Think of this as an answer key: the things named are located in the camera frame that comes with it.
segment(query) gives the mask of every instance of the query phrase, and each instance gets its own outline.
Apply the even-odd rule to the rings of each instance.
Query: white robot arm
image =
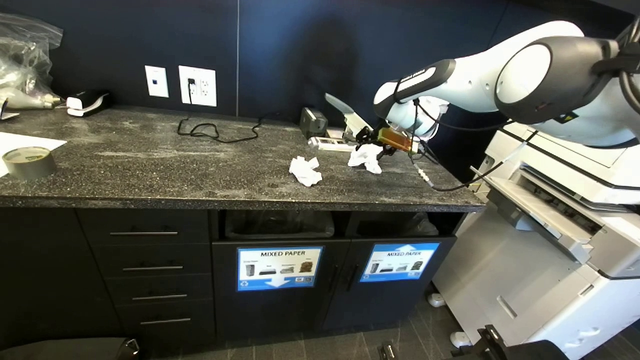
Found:
[[[638,22],[622,45],[640,38]],[[592,147],[628,147],[640,137],[640,114],[628,94],[636,90],[640,97],[640,90],[633,84],[638,75],[630,76],[626,94],[622,90],[620,70],[630,66],[611,61],[625,55],[621,47],[615,40],[584,37],[570,22],[549,22],[482,53],[440,60],[385,83],[376,93],[374,110],[397,127],[415,129],[417,136],[433,136],[434,119],[451,103],[472,112],[499,110],[514,121]],[[422,108],[418,112],[414,101]]]

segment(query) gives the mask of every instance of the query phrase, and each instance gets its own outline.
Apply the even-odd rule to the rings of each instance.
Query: duct tape roll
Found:
[[[44,147],[21,147],[2,156],[9,174],[22,180],[37,179],[53,174],[56,163],[51,151]]]

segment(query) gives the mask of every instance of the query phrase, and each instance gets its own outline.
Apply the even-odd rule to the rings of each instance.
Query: blue sign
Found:
[[[310,288],[323,247],[238,249],[238,291]]]
[[[417,280],[439,243],[376,244],[360,282]]]

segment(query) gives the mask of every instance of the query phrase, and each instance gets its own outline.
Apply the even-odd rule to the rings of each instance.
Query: floor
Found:
[[[449,335],[460,326],[446,307],[420,302],[405,320],[385,329],[333,333],[325,337],[295,334],[288,338],[227,343],[224,348],[177,349],[154,352],[162,360],[378,360],[376,348],[392,341],[400,360],[439,360],[455,348]],[[629,327],[597,348],[584,360],[640,360],[640,331]]]

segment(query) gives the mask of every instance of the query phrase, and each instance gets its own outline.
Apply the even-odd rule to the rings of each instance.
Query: crumpled paper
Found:
[[[320,163],[318,163],[317,158],[306,161],[302,156],[298,156],[295,159],[291,159],[289,172],[294,174],[296,179],[308,188],[322,180],[322,174],[314,170],[318,166],[320,166]]]
[[[364,164],[364,167],[373,174],[382,174],[382,169],[378,164],[378,154],[382,151],[382,146],[373,143],[366,143],[358,150],[351,151],[351,157],[347,165],[357,167]]]

